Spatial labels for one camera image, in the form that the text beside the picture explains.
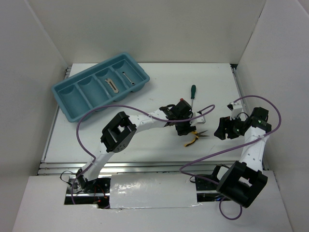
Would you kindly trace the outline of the yellow black needle-nose pliers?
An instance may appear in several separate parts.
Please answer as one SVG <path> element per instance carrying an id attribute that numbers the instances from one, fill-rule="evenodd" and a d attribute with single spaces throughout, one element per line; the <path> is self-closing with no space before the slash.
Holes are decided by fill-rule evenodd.
<path id="1" fill-rule="evenodd" d="M 200 138 L 208 137 L 208 135 L 204 134 L 205 132 L 207 132 L 207 130 L 201 131 L 201 132 L 197 132 L 197 131 L 191 132 L 194 135 L 194 139 L 191 142 L 185 144 L 184 147 L 189 147 L 189 146 L 193 145 Z"/>

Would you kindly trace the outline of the green handled screwdriver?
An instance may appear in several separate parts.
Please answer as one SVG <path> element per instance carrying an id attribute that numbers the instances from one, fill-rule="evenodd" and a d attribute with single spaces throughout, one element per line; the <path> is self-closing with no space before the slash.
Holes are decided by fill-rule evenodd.
<path id="1" fill-rule="evenodd" d="M 197 89 L 196 85 L 192 85 L 191 86 L 191 97 L 190 97 L 190 99 L 191 99 L 191 107 L 193 107 L 193 104 L 194 104 L 196 89 Z"/>

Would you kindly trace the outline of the small silver ratchet wrench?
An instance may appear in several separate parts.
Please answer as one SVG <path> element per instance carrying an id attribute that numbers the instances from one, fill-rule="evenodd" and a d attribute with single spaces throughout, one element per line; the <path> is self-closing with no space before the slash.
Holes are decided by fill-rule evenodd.
<path id="1" fill-rule="evenodd" d="M 127 78 L 127 80 L 131 83 L 131 85 L 135 85 L 135 82 L 133 80 L 131 80 L 131 78 L 125 73 L 125 72 L 122 72 L 122 74 Z"/>

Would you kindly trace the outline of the silver utility knife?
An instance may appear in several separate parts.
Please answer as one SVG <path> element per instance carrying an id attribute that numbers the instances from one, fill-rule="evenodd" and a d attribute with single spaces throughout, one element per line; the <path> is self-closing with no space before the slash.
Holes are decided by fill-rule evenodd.
<path id="1" fill-rule="evenodd" d="M 117 88 L 116 84 L 113 82 L 112 79 L 106 78 L 105 82 L 112 88 L 114 93 L 118 93 L 119 89 Z"/>

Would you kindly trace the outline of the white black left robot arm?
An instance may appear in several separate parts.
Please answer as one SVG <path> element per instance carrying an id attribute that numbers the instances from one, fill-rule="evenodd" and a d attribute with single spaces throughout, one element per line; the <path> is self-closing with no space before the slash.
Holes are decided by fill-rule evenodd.
<path id="1" fill-rule="evenodd" d="M 196 130 L 196 113 L 182 100 L 177 105 L 163 106 L 154 112 L 129 116 L 121 111 L 103 128 L 100 144 L 92 160 L 78 170 L 78 187 L 85 193 L 93 191 L 103 166 L 115 153 L 128 147 L 136 133 L 153 128 L 175 126 L 179 136 Z"/>

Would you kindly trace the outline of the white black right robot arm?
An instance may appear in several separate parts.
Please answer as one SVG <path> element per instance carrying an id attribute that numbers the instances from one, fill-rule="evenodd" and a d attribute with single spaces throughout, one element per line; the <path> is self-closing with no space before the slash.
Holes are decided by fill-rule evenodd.
<path id="1" fill-rule="evenodd" d="M 263 174 L 262 159 L 268 136 L 271 131 L 267 123 L 268 110 L 255 107 L 244 121 L 240 119 L 241 110 L 232 104 L 228 105 L 232 113 L 222 117 L 214 136 L 221 140 L 244 136 L 245 143 L 260 139 L 243 148 L 239 161 L 227 168 L 217 165 L 210 177 L 210 183 L 216 191 L 244 208 L 249 207 L 267 184 L 268 177 Z"/>

